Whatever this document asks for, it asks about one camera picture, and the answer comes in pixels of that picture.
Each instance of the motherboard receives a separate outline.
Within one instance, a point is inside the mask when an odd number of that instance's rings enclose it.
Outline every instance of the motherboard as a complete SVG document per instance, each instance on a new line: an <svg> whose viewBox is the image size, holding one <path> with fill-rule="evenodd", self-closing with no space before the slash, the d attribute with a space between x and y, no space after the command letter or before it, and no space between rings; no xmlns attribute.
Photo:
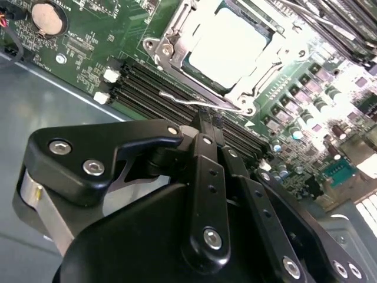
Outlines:
<svg viewBox="0 0 377 283"><path fill-rule="evenodd" d="M330 209L377 178L371 0L1 2L25 11L8 24L33 64L133 119L210 108L298 199Z"/></svg>

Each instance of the cpu socket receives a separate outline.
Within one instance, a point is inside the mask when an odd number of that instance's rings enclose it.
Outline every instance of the cpu socket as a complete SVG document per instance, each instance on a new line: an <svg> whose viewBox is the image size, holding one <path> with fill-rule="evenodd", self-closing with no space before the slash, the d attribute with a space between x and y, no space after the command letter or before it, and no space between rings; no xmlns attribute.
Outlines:
<svg viewBox="0 0 377 283"><path fill-rule="evenodd" d="M159 70L206 100L252 116L256 88L280 70L291 30L264 0L182 0L163 36L143 47Z"/></svg>

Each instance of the red wire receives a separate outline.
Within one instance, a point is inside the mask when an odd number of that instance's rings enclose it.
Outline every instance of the red wire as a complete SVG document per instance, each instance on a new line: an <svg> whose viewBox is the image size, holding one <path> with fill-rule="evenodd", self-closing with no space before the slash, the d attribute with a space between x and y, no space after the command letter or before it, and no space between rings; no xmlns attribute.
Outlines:
<svg viewBox="0 0 377 283"><path fill-rule="evenodd" d="M6 19L5 18L1 18L0 19L0 21L1 21L1 25L4 27L4 28L6 28L7 26L8 26L8 23L6 22Z"/></svg>

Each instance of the black mechanical arm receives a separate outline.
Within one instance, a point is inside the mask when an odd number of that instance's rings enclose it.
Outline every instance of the black mechanical arm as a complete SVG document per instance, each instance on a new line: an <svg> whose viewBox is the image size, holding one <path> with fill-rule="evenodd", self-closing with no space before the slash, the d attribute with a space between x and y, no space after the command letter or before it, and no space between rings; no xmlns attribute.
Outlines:
<svg viewBox="0 0 377 283"><path fill-rule="evenodd" d="M103 215L109 190L159 175L170 183ZM250 175L205 110L179 128L149 120L34 132L14 208L63 255L54 282L367 281L272 175Z"/></svg>

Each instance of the black cable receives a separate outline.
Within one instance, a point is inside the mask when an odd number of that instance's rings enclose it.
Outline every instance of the black cable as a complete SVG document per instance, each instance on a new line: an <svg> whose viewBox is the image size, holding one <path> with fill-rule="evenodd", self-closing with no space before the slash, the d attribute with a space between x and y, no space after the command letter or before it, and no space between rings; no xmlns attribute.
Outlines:
<svg viewBox="0 0 377 283"><path fill-rule="evenodd" d="M3 30L5 31L6 34L8 34L12 38L13 42L15 43L15 45L18 48L18 52L17 52L17 55L14 56L10 61L0 64L0 69L8 68L8 67L10 67L11 65L13 65L17 62L20 62L22 57L24 56L24 52L25 52L24 47L22 46L21 40L18 38L15 31L12 30L8 26L3 27Z"/></svg>

